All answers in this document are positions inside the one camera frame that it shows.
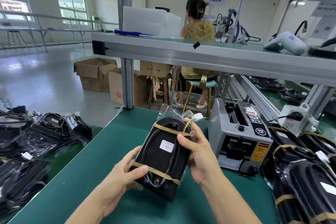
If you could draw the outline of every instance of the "right hand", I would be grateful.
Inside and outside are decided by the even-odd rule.
[[[218,160],[211,149],[209,141],[205,138],[201,129],[195,122],[191,122],[191,129],[194,131],[194,142],[185,138],[182,134],[177,140],[184,148],[191,150],[188,166],[191,176],[200,186],[217,174],[222,175]]]

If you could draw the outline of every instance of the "forearm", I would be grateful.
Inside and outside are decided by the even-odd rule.
[[[93,197],[88,196],[65,224],[99,224],[102,219],[103,215],[99,205]]]
[[[221,171],[212,175],[202,190],[217,224],[261,224],[249,205]]]

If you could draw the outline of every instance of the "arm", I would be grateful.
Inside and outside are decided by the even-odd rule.
[[[194,122],[191,123],[191,128],[195,132],[194,142],[181,134],[177,139],[180,145],[191,150],[189,162],[191,175],[204,192],[216,223],[261,224],[249,205],[221,171],[210,143],[201,129]]]
[[[119,203],[127,187],[134,180],[148,172],[147,166],[138,167],[128,172],[132,165],[132,157],[139,152],[141,146],[131,150],[117,163],[107,177],[78,206],[65,224],[98,224],[109,215]]]
[[[180,36],[183,37],[183,38],[188,38],[187,28],[185,26],[181,29]]]

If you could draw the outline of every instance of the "gray glossy floor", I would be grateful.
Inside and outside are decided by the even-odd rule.
[[[0,51],[0,97],[8,98],[12,106],[25,105],[42,113],[79,111],[87,124],[104,127],[120,105],[111,101],[110,93],[83,90],[73,73],[74,62],[92,57],[99,56],[93,54],[91,44],[48,47],[48,52]],[[115,59],[120,67],[120,59]],[[134,69],[139,69],[139,61]]]

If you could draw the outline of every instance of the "yellow sleeveless top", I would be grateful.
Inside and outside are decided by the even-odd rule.
[[[185,28],[187,29],[187,38],[205,41],[214,40],[215,33],[210,21],[201,20],[200,22],[187,24]],[[181,73],[186,79],[201,79],[203,74],[206,74],[209,78],[217,74],[216,71],[193,67],[182,67]]]

